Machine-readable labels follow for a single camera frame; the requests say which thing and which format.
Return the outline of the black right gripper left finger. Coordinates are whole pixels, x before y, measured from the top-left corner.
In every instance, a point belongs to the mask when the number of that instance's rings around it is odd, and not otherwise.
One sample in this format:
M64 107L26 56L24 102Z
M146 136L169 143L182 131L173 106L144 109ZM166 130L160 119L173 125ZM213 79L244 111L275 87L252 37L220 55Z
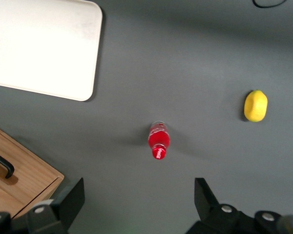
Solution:
M67 234L84 202L84 179L79 178L20 217L0 212L0 234Z

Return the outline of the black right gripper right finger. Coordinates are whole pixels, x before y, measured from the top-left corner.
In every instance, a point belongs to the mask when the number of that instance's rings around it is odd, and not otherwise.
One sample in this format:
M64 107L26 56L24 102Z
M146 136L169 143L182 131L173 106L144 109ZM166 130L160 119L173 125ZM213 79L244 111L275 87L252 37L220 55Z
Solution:
M257 211L254 217L230 204L219 203L204 178L194 182L194 203L200 220L188 234L287 234L286 218L272 211Z

